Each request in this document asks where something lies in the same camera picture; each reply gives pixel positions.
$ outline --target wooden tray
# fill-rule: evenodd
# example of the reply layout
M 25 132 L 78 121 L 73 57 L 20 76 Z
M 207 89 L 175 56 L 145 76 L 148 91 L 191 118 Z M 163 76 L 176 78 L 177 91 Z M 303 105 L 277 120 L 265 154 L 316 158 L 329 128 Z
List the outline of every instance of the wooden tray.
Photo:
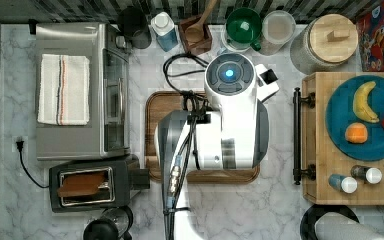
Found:
M 154 132 L 158 122 L 171 111 L 182 109 L 182 96 L 177 92 L 161 91 L 152 94 L 146 103 L 145 165 L 154 181 L 161 181 L 161 171 L 154 146 Z M 188 174 L 189 183 L 246 184 L 254 181 L 260 166 L 250 170 L 201 170 Z
M 323 205 L 384 205 L 384 159 L 376 162 L 355 160 L 342 153 L 330 139 L 325 124 L 325 110 L 330 96 L 336 88 L 350 78 L 360 75 L 376 75 L 384 78 L 384 73 L 315 73 L 302 82 L 302 97 L 316 93 L 316 107 L 302 105 L 302 166 L 316 165 L 316 181 L 303 179 L 304 197 Z M 357 190 L 352 194 L 339 192 L 328 184 L 331 174 L 350 176 L 354 165 L 379 168 L 383 174 L 379 184 L 368 184 L 357 180 Z

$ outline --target marble countertop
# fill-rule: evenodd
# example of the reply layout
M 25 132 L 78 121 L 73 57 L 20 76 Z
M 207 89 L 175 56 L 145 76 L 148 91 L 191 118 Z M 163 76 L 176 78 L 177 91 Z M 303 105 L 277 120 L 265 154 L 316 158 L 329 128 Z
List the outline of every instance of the marble countertop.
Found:
M 299 26 L 296 34 L 303 29 Z M 212 50 L 200 55 L 211 60 L 220 45 L 221 26 L 212 26 Z M 0 79 L 0 239 L 82 239 L 88 221 L 101 211 L 55 214 L 49 193 L 38 189 L 22 171 L 15 139 L 26 140 L 24 156 L 28 169 L 41 182 L 47 182 L 48 169 L 59 163 L 36 160 L 34 91 L 36 79 L 35 37 L 27 25 L 2 25 Z M 258 178 L 247 185 L 199 184 L 189 186 L 191 206 L 198 229 L 206 239 L 300 239 L 299 225 L 311 203 L 302 197 L 301 186 L 293 185 L 293 88 L 301 86 L 305 75 L 291 63 L 290 43 L 267 57 L 253 50 L 247 55 L 255 64 L 272 68 L 281 90 L 267 101 L 270 142 L 267 160 L 261 162 Z M 145 50 L 135 49 L 130 59 L 129 104 L 132 152 L 144 160 L 145 103 L 165 83 L 162 64 L 171 55 L 181 53 L 180 45 L 164 52 L 155 39 Z M 353 56 L 338 71 L 360 71 Z M 198 69 L 195 63 L 180 60 L 175 73 Z M 173 80 L 182 89 L 203 89 L 203 75 Z M 134 239 L 164 239 L 164 221 L 160 185 L 136 196 L 131 203 Z M 352 208 L 363 224 L 384 235 L 384 207 Z

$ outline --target backsplash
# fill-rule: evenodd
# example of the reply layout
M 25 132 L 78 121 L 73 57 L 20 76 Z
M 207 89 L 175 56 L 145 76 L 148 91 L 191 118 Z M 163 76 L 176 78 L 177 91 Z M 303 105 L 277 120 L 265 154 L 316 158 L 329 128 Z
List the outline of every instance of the backsplash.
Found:
M 116 23 L 117 16 L 128 6 L 141 9 L 148 20 L 165 11 L 173 20 L 202 13 L 206 0 L 30 0 L 54 22 L 101 21 Z M 219 0 L 207 22 L 224 24 L 237 8 L 249 7 L 264 18 L 273 10 L 292 14 L 299 24 L 306 24 L 318 16 L 337 13 L 355 20 L 373 9 L 381 0 Z

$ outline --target striped dish towel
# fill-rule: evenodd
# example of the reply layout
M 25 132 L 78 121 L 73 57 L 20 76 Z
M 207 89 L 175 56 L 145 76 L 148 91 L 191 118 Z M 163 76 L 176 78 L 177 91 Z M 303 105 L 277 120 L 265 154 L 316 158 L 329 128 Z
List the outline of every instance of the striped dish towel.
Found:
M 37 121 L 53 125 L 89 122 L 89 59 L 43 54 Z

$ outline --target blue plate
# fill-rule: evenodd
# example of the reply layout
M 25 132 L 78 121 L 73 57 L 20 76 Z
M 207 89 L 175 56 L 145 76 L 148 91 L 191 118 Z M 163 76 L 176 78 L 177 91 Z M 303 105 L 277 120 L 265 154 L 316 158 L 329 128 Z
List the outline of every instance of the blue plate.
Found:
M 376 87 L 369 94 L 368 102 L 378 114 L 378 123 L 368 123 L 357 118 L 353 112 L 355 91 L 366 82 L 375 81 Z M 326 108 L 326 127 L 330 138 L 343 153 L 363 161 L 378 161 L 384 158 L 384 78 L 358 76 L 339 86 Z M 354 122 L 363 123 L 368 130 L 368 139 L 363 144 L 353 144 L 345 139 L 345 130 Z

